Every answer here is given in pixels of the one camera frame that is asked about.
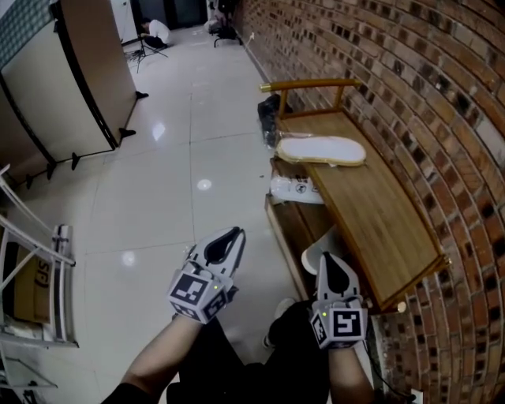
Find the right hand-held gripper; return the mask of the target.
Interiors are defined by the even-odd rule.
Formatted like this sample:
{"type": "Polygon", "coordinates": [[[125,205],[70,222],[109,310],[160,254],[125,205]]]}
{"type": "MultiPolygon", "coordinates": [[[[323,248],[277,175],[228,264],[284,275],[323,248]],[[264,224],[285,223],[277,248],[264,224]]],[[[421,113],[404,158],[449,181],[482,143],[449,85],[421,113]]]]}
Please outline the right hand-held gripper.
{"type": "Polygon", "coordinates": [[[366,339],[368,310],[357,274],[330,252],[320,258],[310,324],[322,350],[349,348],[366,339]]]}

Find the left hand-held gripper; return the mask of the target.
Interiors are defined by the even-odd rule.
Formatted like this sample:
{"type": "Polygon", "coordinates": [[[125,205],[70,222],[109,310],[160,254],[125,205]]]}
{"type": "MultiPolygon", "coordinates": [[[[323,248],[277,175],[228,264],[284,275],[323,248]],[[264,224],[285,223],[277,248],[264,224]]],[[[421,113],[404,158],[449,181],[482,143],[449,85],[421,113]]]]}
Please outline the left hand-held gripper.
{"type": "Polygon", "coordinates": [[[207,236],[176,270],[167,299],[178,315],[210,323],[234,299],[234,274],[245,249],[245,230],[234,226],[207,236]]]}

